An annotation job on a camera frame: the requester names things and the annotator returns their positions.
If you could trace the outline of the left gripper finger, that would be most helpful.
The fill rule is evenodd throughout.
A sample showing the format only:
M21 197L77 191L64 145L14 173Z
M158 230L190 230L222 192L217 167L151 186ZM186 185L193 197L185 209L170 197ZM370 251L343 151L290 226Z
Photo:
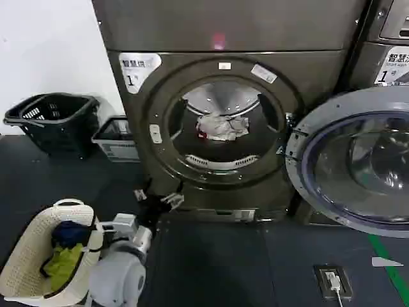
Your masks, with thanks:
M152 179L146 179L141 182L136 183L133 194L137 201L143 201L148 198L148 191L151 185Z
M175 210L180 205L182 205L185 200L182 190L183 190L183 182L180 182L175 192L168 194L167 196L161 198L160 201L164 203L165 205L169 205L171 210Z

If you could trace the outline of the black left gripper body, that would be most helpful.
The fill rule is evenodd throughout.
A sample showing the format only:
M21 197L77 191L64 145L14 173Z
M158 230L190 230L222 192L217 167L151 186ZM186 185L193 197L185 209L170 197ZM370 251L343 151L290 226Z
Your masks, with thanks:
M155 229L164 212L160 198L155 195L148 195L146 199L139 202L139 206L138 223L146 228Z

